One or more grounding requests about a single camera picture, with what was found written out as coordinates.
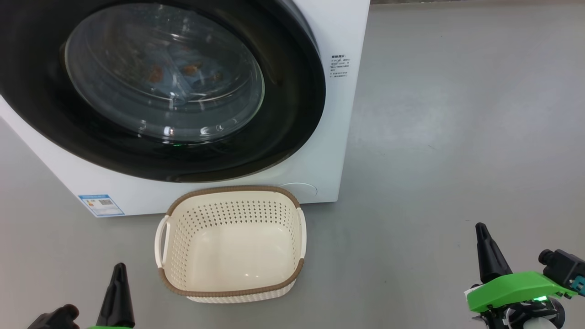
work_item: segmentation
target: concrete floor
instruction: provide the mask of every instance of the concrete floor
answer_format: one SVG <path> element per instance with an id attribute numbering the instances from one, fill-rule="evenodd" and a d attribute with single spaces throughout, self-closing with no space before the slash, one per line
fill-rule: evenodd
<path id="1" fill-rule="evenodd" d="M 305 267 L 279 299 L 197 304 L 160 282 L 159 215 L 96 219 L 0 122 L 0 317 L 72 303 L 95 323 L 128 266 L 137 328 L 482 328 L 474 224 L 512 270 L 585 256 L 585 5 L 373 6 L 339 202 L 304 207 Z M 564 301 L 580 328 L 585 299 Z"/>

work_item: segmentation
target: washing machine drum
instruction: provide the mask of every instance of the washing machine drum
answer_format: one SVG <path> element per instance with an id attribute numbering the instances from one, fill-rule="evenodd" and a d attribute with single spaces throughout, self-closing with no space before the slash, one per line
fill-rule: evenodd
<path id="1" fill-rule="evenodd" d="M 5 2 L 0 92 L 62 148 L 164 181 L 270 167 L 325 101 L 311 31 L 291 2 Z"/>

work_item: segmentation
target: white washing machine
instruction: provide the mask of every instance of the white washing machine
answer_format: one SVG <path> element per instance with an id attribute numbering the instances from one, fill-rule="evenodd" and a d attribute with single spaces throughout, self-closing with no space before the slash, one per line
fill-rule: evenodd
<path id="1" fill-rule="evenodd" d="M 193 190 L 336 201 L 369 0 L 20 0 L 0 115 L 97 217 Z"/>

